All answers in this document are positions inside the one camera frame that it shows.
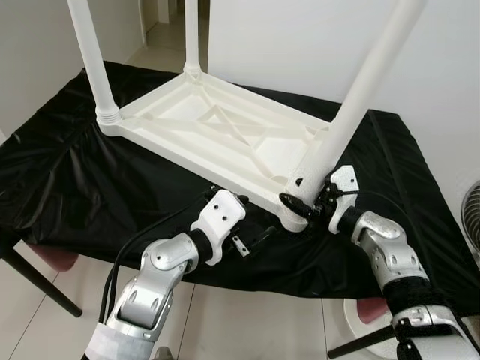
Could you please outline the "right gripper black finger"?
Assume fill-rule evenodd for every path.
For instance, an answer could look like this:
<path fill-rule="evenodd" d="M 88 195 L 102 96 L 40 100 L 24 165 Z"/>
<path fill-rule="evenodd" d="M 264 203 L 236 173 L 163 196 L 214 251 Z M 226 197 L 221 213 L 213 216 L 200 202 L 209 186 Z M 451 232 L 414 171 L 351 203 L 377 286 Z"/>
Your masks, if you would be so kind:
<path fill-rule="evenodd" d="M 295 215 L 303 219 L 310 220 L 315 215 L 315 209 L 313 206 L 308 205 L 292 194 L 279 194 L 279 201 L 286 207 L 286 209 L 289 209 L 292 213 L 295 213 Z"/>

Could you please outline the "white plastic table top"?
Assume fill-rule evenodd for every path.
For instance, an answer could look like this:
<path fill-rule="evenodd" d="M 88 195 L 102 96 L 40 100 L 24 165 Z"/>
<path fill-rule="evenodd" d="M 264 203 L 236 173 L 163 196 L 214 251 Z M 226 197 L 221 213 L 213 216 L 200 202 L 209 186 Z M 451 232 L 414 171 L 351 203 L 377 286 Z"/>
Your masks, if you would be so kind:
<path fill-rule="evenodd" d="M 279 197 L 305 177 L 305 155 L 329 134 L 329 123 L 193 69 L 121 107 L 104 134 L 124 137 L 274 214 L 299 233 L 306 222 Z"/>

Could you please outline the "white plastic table leg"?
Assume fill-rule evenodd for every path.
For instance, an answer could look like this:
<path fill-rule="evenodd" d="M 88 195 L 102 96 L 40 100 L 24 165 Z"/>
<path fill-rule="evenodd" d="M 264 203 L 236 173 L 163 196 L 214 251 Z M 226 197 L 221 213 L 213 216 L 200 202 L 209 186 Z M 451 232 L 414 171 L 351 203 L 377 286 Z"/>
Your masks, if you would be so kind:
<path fill-rule="evenodd" d="M 71 20 L 74 25 L 76 41 L 81 50 L 83 68 L 93 94 L 95 109 L 100 125 L 113 126 L 122 120 L 119 106 L 113 99 L 105 62 L 94 28 L 92 12 L 87 0 L 67 0 Z"/>
<path fill-rule="evenodd" d="M 345 100 L 320 144 L 311 146 L 292 172 L 283 192 L 308 201 L 319 194 L 326 176 L 333 171 L 357 127 L 370 109 L 384 76 L 417 23 L 426 0 L 395 0 L 379 37 L 349 87 Z"/>
<path fill-rule="evenodd" d="M 202 72 L 200 20 L 199 0 L 184 0 L 185 61 L 183 72 L 192 78 L 198 78 Z"/>

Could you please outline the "pink plastic object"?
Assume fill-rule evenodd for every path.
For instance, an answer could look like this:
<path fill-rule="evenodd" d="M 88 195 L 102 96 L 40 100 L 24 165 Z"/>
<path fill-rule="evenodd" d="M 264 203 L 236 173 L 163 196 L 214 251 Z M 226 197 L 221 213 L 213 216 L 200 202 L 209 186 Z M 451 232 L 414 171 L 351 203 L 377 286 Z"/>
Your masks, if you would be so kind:
<path fill-rule="evenodd" d="M 389 312 L 386 298 L 371 297 L 356 299 L 356 312 L 360 322 L 369 325 Z"/>

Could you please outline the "white round plastic object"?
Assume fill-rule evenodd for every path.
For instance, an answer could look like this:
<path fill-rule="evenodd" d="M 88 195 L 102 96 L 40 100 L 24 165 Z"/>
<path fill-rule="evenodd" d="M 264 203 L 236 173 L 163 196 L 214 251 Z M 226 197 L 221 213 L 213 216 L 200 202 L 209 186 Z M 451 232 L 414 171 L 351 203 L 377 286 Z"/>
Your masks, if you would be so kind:
<path fill-rule="evenodd" d="M 390 326 L 392 315 L 390 311 L 381 316 L 379 319 L 372 323 L 363 323 L 358 319 L 356 312 L 356 299 L 345 299 L 343 301 L 343 312 L 345 312 L 345 320 L 347 326 L 351 332 L 357 337 L 362 335 L 370 334 L 371 332 L 376 332 L 378 329 L 381 329 L 384 326 Z"/>

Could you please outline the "white standing fan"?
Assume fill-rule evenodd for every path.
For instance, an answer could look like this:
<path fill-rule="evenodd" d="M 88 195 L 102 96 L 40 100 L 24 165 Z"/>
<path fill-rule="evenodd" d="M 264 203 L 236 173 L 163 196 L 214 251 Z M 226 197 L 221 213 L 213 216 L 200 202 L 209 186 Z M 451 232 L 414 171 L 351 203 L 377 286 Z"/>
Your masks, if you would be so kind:
<path fill-rule="evenodd" d="M 467 189 L 465 198 L 460 206 L 460 220 L 466 233 L 467 244 L 471 254 L 478 255 L 479 250 L 479 226 L 480 226 L 480 183 L 479 179 Z"/>

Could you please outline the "black tablecloth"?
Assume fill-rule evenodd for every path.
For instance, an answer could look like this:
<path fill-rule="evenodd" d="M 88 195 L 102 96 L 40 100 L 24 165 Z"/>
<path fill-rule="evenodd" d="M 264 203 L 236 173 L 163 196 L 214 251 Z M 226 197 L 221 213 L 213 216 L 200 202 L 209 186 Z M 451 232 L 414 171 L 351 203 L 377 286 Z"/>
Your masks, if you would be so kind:
<path fill-rule="evenodd" d="M 476 261 L 401 117 L 369 111 L 340 162 L 355 169 L 358 206 L 398 222 L 447 303 L 460 315 L 478 315 Z M 102 134 L 85 72 L 0 145 L 0 231 L 97 260 L 113 261 L 138 231 L 153 240 L 187 230 L 210 188 L 147 148 Z M 257 207 L 247 210 L 240 236 L 249 240 L 267 227 L 277 233 L 249 257 L 230 250 L 186 281 L 302 298 L 380 294 L 368 258 L 346 236 L 288 232 Z"/>

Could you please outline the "red plastic stool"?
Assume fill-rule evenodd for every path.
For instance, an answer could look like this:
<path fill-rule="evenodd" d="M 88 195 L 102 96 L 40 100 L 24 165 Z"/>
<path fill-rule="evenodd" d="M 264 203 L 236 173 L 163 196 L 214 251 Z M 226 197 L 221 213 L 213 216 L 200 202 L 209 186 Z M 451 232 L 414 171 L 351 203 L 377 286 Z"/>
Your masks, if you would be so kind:
<path fill-rule="evenodd" d="M 57 247 L 41 246 L 41 244 L 28 244 L 28 246 L 52 269 L 58 273 L 70 271 L 79 258 L 74 251 L 57 249 Z"/>

